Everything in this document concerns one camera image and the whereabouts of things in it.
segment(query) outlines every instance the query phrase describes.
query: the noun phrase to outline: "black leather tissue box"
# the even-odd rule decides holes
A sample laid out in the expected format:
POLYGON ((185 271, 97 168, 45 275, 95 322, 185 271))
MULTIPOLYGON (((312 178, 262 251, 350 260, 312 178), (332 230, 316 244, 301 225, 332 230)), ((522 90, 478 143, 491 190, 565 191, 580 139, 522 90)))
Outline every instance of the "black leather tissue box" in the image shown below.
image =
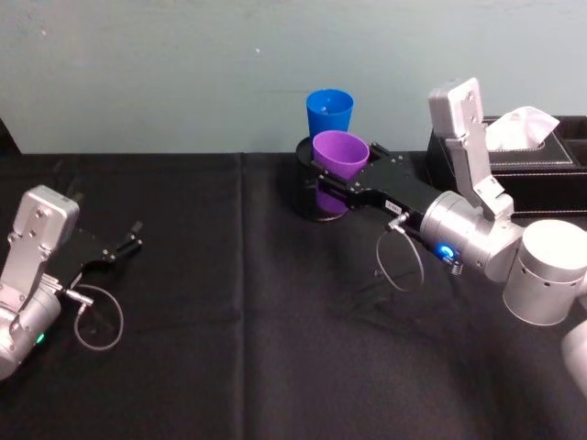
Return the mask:
MULTIPOLYGON (((517 217, 587 215, 587 116, 555 117, 560 124, 538 148, 489 152, 493 176, 514 198, 517 217)), ((426 170, 436 188, 457 191, 449 151, 434 133, 426 170)))

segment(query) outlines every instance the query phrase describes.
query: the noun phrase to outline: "black table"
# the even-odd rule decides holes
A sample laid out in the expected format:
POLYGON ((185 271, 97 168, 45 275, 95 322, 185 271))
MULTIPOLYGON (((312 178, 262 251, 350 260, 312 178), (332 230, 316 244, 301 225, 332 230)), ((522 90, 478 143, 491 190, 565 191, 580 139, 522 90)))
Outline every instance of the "black table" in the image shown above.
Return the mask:
MULTIPOLYGON (((293 155, 23 156, 0 179, 6 234, 40 183, 84 193, 80 226, 106 239, 145 224, 102 284, 126 313, 120 345, 86 351, 66 305, 0 385, 0 438, 587 438, 559 353, 582 310, 525 324, 500 286, 427 254, 425 288, 394 293, 374 274, 384 214, 295 215, 293 155)), ((407 247, 387 243, 409 282, 407 247)))

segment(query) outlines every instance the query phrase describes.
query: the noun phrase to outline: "cable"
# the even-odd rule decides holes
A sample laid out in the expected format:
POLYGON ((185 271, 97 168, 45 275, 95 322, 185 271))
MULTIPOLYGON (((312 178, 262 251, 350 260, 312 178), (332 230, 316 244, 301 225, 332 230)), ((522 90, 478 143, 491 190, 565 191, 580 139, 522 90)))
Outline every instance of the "cable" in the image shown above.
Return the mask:
POLYGON ((385 275, 385 278, 390 282, 390 284, 392 284, 392 286, 397 289, 400 292, 414 292, 417 291, 420 287, 422 287, 422 285, 424 284, 424 265, 422 264, 422 259, 420 258, 420 254, 418 253, 418 249, 415 248, 414 242, 412 241, 412 239, 405 233, 404 229, 399 227, 399 226, 394 226, 392 228, 390 228, 390 230, 386 230, 385 232, 383 232, 379 238, 377 239, 377 244, 375 245, 375 256, 377 257, 377 263, 379 264, 379 269, 381 269, 383 275, 385 275), (380 256, 379 253, 379 247, 380 244, 382 242, 383 237, 385 237, 385 235, 388 232, 391 231, 395 231, 397 232, 399 235, 403 236, 408 244, 412 247, 412 250, 414 251, 415 254, 415 259, 418 262, 418 267, 420 268, 420 282, 418 283, 418 285, 416 287, 414 287, 413 289, 405 289, 403 287, 398 286, 395 281, 393 281, 392 277, 390 277, 389 273, 387 273, 387 270, 385 270, 385 267, 383 266, 382 263, 382 258, 380 256))
POLYGON ((114 297, 114 295, 112 293, 110 293, 109 291, 102 289, 101 287, 97 287, 97 286, 93 286, 91 284, 78 284, 76 287, 81 288, 81 289, 89 289, 90 291, 95 291, 95 292, 101 292, 104 295, 106 295, 108 298, 110 298, 112 300, 112 302, 114 303, 114 305, 116 306, 117 310, 118 310, 118 315, 120 316, 120 327, 118 329, 118 335, 116 336, 116 339, 114 341, 112 341, 110 344, 108 344, 107 346, 93 346, 91 344, 88 344, 87 342, 85 342, 81 335, 80 335, 80 319, 82 318, 82 314, 78 313, 78 315, 75 318, 75 322, 73 323, 73 332, 75 333, 75 337, 77 337, 77 340, 80 341, 80 344, 82 344, 84 347, 89 348, 90 350, 93 351, 106 351, 109 350, 110 348, 112 348, 113 346, 115 346, 116 344, 118 344, 118 342, 120 342, 120 338, 122 337, 122 332, 124 330, 124 326, 125 326, 125 318, 124 315, 122 313, 122 307, 120 307, 120 304, 118 303, 118 301, 116 300, 116 298, 114 297))

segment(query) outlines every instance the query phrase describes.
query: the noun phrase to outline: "white tissue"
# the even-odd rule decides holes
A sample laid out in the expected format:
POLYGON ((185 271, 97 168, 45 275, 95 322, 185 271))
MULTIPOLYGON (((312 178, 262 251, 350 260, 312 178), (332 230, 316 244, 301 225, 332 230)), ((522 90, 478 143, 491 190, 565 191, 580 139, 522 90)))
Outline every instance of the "white tissue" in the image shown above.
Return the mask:
POLYGON ((516 108, 487 127, 487 149, 537 149, 558 124, 558 119, 535 107, 516 108))

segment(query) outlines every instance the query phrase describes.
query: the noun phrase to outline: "plastic cup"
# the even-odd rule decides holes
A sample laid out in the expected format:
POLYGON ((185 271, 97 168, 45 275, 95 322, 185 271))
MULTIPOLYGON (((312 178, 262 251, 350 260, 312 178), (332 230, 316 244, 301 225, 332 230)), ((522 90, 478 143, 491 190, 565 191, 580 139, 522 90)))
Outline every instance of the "plastic cup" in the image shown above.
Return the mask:
MULTIPOLYGON (((350 179, 362 170, 369 159, 369 146, 360 137, 346 131, 328 130, 317 134, 312 142, 314 160, 328 171, 350 179)), ((332 214, 344 214, 349 209, 316 186, 316 203, 332 214)))
POLYGON ((353 104, 352 96, 338 89, 316 90, 308 95, 305 106, 310 138, 327 130, 347 131, 353 104))

